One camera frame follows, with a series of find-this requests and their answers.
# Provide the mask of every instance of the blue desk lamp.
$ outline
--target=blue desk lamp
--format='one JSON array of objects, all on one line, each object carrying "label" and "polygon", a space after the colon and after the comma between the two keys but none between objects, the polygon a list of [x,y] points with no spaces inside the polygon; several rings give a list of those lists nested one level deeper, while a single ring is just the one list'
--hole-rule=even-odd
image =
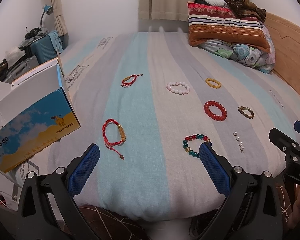
[{"label": "blue desk lamp", "polygon": [[42,13],[42,16],[41,16],[41,19],[40,19],[40,27],[42,28],[42,18],[43,18],[43,16],[44,16],[44,13],[46,13],[47,15],[50,15],[50,14],[52,14],[53,13],[53,6],[51,6],[51,5],[44,5],[43,7],[42,7],[42,9],[43,9],[43,13]]}]

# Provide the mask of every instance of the yellow beaded bracelet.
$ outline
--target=yellow beaded bracelet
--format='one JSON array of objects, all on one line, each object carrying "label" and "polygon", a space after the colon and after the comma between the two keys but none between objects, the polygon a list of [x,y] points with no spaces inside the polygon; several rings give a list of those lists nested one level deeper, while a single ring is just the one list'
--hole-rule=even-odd
[{"label": "yellow beaded bracelet", "polygon": [[[218,84],[218,85],[217,85],[217,86],[212,85],[209,81],[215,82],[215,83]],[[220,83],[219,81],[213,79],[213,78],[207,78],[207,79],[206,79],[206,83],[207,83],[208,86],[210,86],[210,87],[212,87],[212,88],[216,88],[216,89],[221,88],[221,83]]]}]

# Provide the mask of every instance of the striped bed sheet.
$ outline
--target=striped bed sheet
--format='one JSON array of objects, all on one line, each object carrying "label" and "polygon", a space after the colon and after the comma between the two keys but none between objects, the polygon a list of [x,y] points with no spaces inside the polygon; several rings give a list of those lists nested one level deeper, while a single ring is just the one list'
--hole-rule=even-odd
[{"label": "striped bed sheet", "polygon": [[[216,191],[201,161],[183,149],[186,136],[207,135],[213,149],[232,165],[255,174],[269,170],[273,176],[284,169],[285,161],[269,141],[269,131],[276,127],[300,143],[293,129],[300,120],[300,96],[289,85],[272,73],[191,47],[187,34],[97,37],[69,46],[61,59],[81,128],[30,161],[40,167],[40,174],[53,172],[96,143],[100,160],[82,193],[74,197],[78,205],[96,205],[135,220],[195,216],[220,206],[224,196]],[[143,76],[132,86],[120,86],[123,78],[140,73]],[[220,81],[221,88],[211,88],[206,78]],[[190,93],[171,93],[166,89],[169,82],[188,83]],[[204,113],[208,100],[226,108],[224,122]],[[245,118],[238,106],[251,108],[255,117]],[[126,142],[114,146],[124,161],[104,144],[102,125],[109,118],[125,130]],[[109,125],[106,133],[110,142],[119,141],[115,125]],[[189,146],[198,151],[201,142],[194,140]]]}]

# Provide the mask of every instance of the person's hand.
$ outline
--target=person's hand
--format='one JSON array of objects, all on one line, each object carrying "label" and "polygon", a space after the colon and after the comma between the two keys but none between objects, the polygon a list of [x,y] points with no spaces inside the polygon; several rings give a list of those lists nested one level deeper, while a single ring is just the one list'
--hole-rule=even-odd
[{"label": "person's hand", "polygon": [[294,229],[300,221],[300,187],[298,189],[297,199],[293,205],[292,213],[289,216],[288,228]]}]

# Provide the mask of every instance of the striped pillow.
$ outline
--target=striped pillow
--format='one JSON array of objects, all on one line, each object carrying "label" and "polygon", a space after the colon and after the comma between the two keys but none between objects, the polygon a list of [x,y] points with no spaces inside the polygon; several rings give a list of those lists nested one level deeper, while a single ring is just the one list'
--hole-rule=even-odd
[{"label": "striped pillow", "polygon": [[261,24],[255,17],[237,18],[227,8],[188,2],[189,43],[197,46],[215,39],[243,43],[270,53]]}]

